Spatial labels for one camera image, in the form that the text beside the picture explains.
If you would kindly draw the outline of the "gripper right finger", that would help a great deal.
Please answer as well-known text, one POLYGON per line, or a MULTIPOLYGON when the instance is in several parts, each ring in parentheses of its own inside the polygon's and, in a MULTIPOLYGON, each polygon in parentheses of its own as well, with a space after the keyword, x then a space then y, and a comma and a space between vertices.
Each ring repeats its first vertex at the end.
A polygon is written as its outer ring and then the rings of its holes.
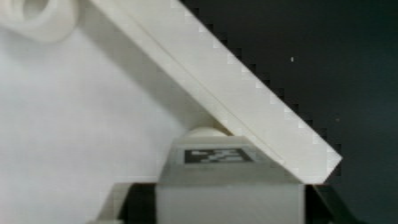
POLYGON ((325 184, 305 186, 305 224, 362 224, 325 184))

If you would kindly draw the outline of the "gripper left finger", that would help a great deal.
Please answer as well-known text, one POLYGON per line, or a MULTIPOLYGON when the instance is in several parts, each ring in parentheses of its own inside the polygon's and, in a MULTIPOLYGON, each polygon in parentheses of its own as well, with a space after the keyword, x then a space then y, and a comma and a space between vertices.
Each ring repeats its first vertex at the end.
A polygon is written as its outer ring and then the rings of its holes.
POLYGON ((154 183, 115 183, 94 220, 87 224, 156 224, 154 183))

